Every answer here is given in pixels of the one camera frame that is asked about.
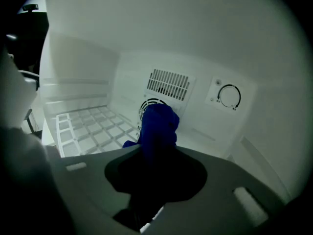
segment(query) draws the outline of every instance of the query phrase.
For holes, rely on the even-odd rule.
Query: blue cloth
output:
[[[144,158],[152,164],[157,154],[175,147],[179,117],[165,104],[152,104],[143,114],[140,136],[137,142],[126,141],[123,148],[141,144]]]

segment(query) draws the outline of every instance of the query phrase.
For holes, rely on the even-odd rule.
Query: white refrigerator wall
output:
[[[280,0],[46,0],[41,95],[57,114],[109,105],[137,126],[153,69],[195,77],[178,145],[229,158],[285,201],[312,161],[312,50]],[[213,78],[243,88],[236,114],[205,103]]]
[[[140,105],[149,98],[144,97],[144,94],[154,69],[180,72],[196,79],[180,118],[177,144],[222,157],[248,115],[256,90],[255,83],[201,58],[160,52],[123,52],[117,66],[110,107],[130,119],[135,126]],[[241,91],[242,101],[235,115],[205,103],[213,76],[219,76],[222,82],[225,79],[245,89]]]
[[[40,63],[45,118],[56,138],[56,115],[108,104],[119,55],[49,29]]]
[[[229,152],[284,199],[297,196],[311,172],[312,91],[302,83],[259,87],[251,114]]]

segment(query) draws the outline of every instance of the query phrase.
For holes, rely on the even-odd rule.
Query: white shelf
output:
[[[107,107],[57,115],[56,128],[61,157],[120,149],[138,131]]]

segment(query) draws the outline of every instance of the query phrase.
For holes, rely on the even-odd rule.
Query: white plastic panel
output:
[[[242,97],[245,98],[246,93],[244,87],[239,82],[214,76],[205,103],[234,115],[240,111],[247,110],[246,105],[240,104]]]
[[[56,129],[61,157],[117,150],[137,140],[137,130],[107,107],[58,115]]]
[[[176,96],[173,98],[175,92],[167,89],[171,86],[171,74],[188,77],[190,81],[183,101]],[[240,87],[240,110],[234,111],[235,114],[206,104],[214,77],[221,78],[223,83],[231,81]],[[179,78],[177,82],[175,80],[173,86],[175,83],[181,85],[181,80],[180,83]],[[249,114],[255,91],[253,81],[208,60],[171,53],[134,51],[121,54],[109,106],[140,129],[141,108],[146,105],[145,102],[164,102],[180,118],[178,145],[223,157]]]

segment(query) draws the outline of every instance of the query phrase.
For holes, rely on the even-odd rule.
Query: air vent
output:
[[[184,101],[189,85],[190,78],[187,75],[154,69],[150,74],[147,89]]]
[[[139,109],[139,117],[140,121],[142,121],[143,114],[150,104],[166,104],[164,101],[158,98],[149,98],[148,100],[144,101]]]

